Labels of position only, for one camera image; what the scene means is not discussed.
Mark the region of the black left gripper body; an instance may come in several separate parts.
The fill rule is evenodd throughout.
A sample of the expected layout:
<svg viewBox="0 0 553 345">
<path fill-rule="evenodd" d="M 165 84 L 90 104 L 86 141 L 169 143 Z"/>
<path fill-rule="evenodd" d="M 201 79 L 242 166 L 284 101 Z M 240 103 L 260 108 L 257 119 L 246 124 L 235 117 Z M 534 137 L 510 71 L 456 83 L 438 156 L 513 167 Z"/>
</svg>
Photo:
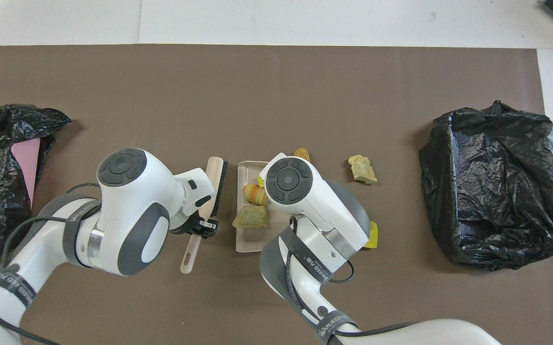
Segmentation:
<svg viewBox="0 0 553 345">
<path fill-rule="evenodd" d="M 171 229 L 171 234 L 194 234 L 196 225 L 197 220 L 195 214 L 192 214 L 180 226 Z"/>
</svg>

